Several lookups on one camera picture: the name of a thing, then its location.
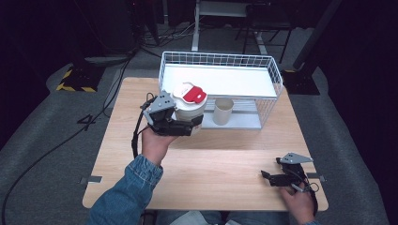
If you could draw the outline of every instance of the black equipment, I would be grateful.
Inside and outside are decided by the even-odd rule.
[[[180,121],[172,118],[176,109],[175,101],[170,94],[161,91],[156,97],[145,102],[141,107],[140,117],[131,140],[131,147],[134,157],[138,156],[138,128],[141,124],[143,115],[147,120],[148,127],[156,134],[162,136],[191,136],[192,129],[202,124],[203,115],[193,118],[191,121]]]
[[[266,178],[270,185],[273,187],[292,187],[295,192],[307,192],[310,191],[314,202],[314,216],[318,211],[318,201],[315,197],[315,191],[311,188],[311,184],[308,182],[308,178],[305,175],[304,170],[300,163],[312,162],[313,159],[310,157],[303,157],[295,153],[288,153],[284,157],[277,157],[276,162],[282,166],[284,174],[271,175],[268,172],[261,171],[261,174]],[[303,183],[304,188],[300,188],[299,185]]]

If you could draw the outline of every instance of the denim jacket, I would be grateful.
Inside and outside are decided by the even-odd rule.
[[[120,181],[95,202],[87,224],[137,224],[162,175],[162,167],[139,155],[126,167]],[[319,224],[313,221],[305,225]]]

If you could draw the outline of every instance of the paper cup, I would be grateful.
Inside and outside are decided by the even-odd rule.
[[[234,101],[230,98],[217,98],[214,106],[213,121],[216,125],[226,125],[231,117]]]

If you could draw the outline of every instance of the person's hand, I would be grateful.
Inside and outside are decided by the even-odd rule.
[[[314,221],[314,202],[310,192],[296,192],[291,195],[285,187],[280,187],[280,192],[287,209],[296,219],[298,224]]]
[[[160,136],[151,128],[146,128],[142,132],[142,154],[155,165],[160,166],[161,161],[167,153],[169,144],[172,143],[177,136]]]

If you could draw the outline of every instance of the gray carpet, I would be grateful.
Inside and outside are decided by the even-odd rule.
[[[241,53],[243,36],[234,40],[236,33],[237,29],[230,27],[207,29],[201,34],[199,52]],[[311,29],[293,32],[280,69],[291,68],[311,33]],[[191,36],[149,50],[156,54],[189,52]],[[268,48],[268,52],[278,59],[281,49]],[[258,51],[252,46],[247,53],[258,54]],[[138,52],[124,76],[158,77],[160,61]],[[84,126],[77,124],[78,120],[102,110],[104,102],[110,100],[108,93],[115,92],[111,86],[121,66],[106,68],[97,93],[55,91],[68,68],[65,65],[49,78],[47,86],[51,94],[0,152],[1,199],[29,165]],[[314,73],[314,79],[320,96],[290,96],[290,99],[315,167],[328,180],[323,188],[329,209],[319,212],[317,218],[323,224],[388,224],[377,183],[329,99],[328,83],[320,69]],[[112,103],[106,113],[112,113]],[[87,131],[57,148],[23,177],[9,196],[7,224],[85,223],[88,209],[82,206],[85,185],[80,181],[91,174],[108,121],[107,116],[100,114]]]

